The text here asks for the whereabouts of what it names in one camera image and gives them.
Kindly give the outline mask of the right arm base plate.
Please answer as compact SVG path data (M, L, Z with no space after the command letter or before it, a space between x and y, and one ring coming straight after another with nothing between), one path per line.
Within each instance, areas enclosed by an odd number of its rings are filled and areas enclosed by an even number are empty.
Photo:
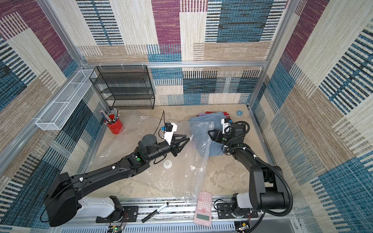
M259 215L255 211L249 211L244 214L234 214L231 210L231 205L229 203L215 203L213 204L217 211L218 219L233 219L233 218L258 218Z

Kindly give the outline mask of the red trousers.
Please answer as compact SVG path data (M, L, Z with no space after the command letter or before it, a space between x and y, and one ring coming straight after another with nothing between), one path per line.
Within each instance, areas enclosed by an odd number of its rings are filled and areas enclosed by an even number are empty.
M213 121L215 124L221 124L221 120L229 117L231 118L230 114L227 112L204 112L206 116L195 117L196 121Z

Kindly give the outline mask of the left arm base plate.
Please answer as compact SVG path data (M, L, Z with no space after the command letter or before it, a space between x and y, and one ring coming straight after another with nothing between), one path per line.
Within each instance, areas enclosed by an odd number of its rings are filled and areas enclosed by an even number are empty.
M96 223L126 223L136 222L138 216L138 206L122 206L116 208L108 217L96 217Z

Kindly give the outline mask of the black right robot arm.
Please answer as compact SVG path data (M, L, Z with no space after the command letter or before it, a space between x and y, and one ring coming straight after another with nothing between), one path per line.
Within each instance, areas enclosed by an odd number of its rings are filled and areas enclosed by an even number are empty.
M210 130L211 140L222 144L222 152L231 155L249 172L249 188L231 198L231 210L235 216L246 212L263 211L273 216L286 216L293 209L293 194L283 177L282 169L262 159L244 142L250 131L245 121L229 123L223 130Z

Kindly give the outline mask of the clear plastic vacuum bag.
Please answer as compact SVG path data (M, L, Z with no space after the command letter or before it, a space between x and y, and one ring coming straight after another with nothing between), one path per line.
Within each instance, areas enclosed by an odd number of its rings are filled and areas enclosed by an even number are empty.
M110 165L132 153L138 142L147 134L157 133L159 119L132 111L121 118L123 130L119 135L108 133L91 162L90 170ZM111 195L119 199L178 198L193 202L201 190L205 178L211 139L207 122L178 122L177 133L187 135L190 142L174 157L168 153L164 161L150 167L139 175L111 183L89 194L89 197L106 198ZM173 165L165 169L163 163L171 160Z

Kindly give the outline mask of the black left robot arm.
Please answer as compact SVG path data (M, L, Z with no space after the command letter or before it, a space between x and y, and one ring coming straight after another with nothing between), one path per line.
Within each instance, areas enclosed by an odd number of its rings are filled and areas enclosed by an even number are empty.
M168 153L177 156L189 141L186 135L176 134L171 142L158 142L155 135L148 134L139 141L134 152L109 166L73 176L66 172L59 174L44 196L46 222L51 227L67 223L82 209L79 200L83 197L118 180L142 173L150 167L151 161Z

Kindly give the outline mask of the grey-blue trousers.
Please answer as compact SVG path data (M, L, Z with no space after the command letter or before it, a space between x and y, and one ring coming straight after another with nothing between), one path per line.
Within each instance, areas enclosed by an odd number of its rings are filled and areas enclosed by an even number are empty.
M195 117L191 118L189 121L190 122L207 122L209 124L208 131L209 130L222 130L222 124L215 124L213 121L196 121ZM221 146L222 144L212 141L210 143L209 157L223 155Z

